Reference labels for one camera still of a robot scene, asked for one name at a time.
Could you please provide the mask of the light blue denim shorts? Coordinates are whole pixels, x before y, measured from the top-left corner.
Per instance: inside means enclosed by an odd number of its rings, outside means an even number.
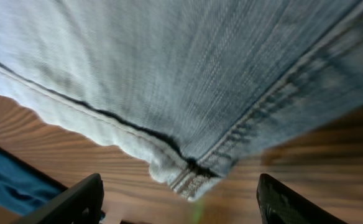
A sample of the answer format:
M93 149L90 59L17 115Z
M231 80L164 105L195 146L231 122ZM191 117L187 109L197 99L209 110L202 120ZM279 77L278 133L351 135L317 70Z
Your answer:
M363 105L363 1L2 1L0 95L189 201Z

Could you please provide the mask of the dark blue shirt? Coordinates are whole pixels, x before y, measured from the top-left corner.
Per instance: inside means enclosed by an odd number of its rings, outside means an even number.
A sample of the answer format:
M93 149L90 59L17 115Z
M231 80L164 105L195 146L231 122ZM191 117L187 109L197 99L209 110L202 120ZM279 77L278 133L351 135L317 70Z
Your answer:
M68 189L0 148L0 207L24 217Z

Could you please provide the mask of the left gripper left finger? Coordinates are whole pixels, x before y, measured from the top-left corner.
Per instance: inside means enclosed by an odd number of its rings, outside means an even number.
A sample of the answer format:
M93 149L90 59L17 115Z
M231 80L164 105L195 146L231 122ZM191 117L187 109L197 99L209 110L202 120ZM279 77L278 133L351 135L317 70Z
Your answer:
M14 224L99 224L103 198L103 181L94 173Z

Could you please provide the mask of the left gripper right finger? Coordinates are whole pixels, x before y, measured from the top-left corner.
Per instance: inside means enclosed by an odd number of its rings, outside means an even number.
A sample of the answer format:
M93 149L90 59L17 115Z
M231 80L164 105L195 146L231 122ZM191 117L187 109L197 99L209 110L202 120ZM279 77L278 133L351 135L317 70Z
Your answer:
M268 174L256 193L263 224L346 224Z

